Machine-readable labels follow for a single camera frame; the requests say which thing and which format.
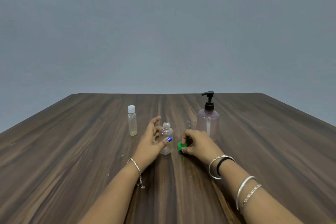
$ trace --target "green cap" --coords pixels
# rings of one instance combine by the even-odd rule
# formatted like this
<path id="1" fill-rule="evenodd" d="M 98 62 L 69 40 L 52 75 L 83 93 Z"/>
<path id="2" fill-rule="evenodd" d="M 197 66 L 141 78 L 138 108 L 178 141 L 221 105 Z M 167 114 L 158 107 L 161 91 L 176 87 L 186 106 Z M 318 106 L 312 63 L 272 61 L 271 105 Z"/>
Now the green cap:
<path id="1" fill-rule="evenodd" d="M 181 141 L 178 142 L 178 152 L 180 152 L 180 150 L 183 149 L 183 148 L 185 148 L 185 147 L 187 147 L 187 143 L 185 143 L 184 145 L 182 145 Z"/>

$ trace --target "black wristband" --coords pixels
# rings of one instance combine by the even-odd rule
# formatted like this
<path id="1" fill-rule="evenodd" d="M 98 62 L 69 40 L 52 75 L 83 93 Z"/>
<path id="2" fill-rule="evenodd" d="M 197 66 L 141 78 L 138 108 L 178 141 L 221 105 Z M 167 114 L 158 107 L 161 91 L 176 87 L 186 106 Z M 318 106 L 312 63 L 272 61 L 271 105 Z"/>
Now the black wristband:
<path id="1" fill-rule="evenodd" d="M 229 157 L 225 157 L 225 158 L 222 158 L 221 160 L 220 160 L 220 162 L 218 162 L 218 164 L 217 164 L 217 174 L 220 176 L 220 174 L 219 174 L 219 167 L 220 167 L 220 165 L 225 161 L 225 160 L 227 160 L 227 159 L 231 159 L 231 158 L 229 158 Z"/>

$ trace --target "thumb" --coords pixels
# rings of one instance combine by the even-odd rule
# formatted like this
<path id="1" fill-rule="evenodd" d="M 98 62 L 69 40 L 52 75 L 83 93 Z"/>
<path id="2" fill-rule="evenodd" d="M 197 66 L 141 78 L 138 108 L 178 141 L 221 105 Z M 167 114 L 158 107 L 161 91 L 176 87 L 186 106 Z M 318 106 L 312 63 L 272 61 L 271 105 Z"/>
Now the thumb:
<path id="1" fill-rule="evenodd" d="M 184 154 L 189 154 L 189 155 L 194 155 L 194 147 L 193 146 L 189 146 L 189 147 L 184 147 L 182 149 Z"/>
<path id="2" fill-rule="evenodd" d="M 157 144 L 159 150 L 162 150 L 164 147 L 166 147 L 169 144 L 169 142 L 171 142 L 171 140 L 173 140 L 172 137 L 167 137 L 167 138 L 163 139 L 161 142 L 159 142 Z"/>

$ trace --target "forearm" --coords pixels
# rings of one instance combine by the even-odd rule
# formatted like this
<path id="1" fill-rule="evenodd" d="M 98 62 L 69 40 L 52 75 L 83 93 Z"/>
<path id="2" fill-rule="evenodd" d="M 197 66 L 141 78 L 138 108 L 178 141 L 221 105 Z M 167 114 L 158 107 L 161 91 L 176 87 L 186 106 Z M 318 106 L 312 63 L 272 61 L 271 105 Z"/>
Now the forearm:
<path id="1" fill-rule="evenodd" d="M 241 183 L 250 176 L 242 167 L 231 160 L 225 160 L 219 167 L 219 173 L 228 185 L 233 198 L 236 196 Z M 251 179 L 240 193 L 239 206 L 243 203 L 247 194 L 258 182 Z M 243 215 L 248 224 L 263 223 L 301 223 L 293 214 L 284 208 L 262 187 L 257 189 L 250 197 L 243 209 Z"/>
<path id="2" fill-rule="evenodd" d="M 113 178 L 79 224 L 124 223 L 139 171 L 129 162 Z"/>

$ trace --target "person's left arm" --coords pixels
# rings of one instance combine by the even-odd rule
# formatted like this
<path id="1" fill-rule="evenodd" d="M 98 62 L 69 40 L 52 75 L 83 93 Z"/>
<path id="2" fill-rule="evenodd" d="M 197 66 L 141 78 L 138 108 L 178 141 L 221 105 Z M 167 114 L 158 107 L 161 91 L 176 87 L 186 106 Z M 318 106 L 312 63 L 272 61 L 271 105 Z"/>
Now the person's left arm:
<path id="1" fill-rule="evenodd" d="M 161 120 L 161 116 L 157 116 L 149 122 L 132 157 L 141 172 L 156 159 L 160 151 L 171 141 L 171 138 L 166 138 L 159 143 L 155 141 L 161 127 L 154 127 L 154 124 L 159 120 Z M 124 223 L 133 189 L 138 179 L 137 167 L 132 161 L 128 162 L 113 178 L 79 224 Z"/>

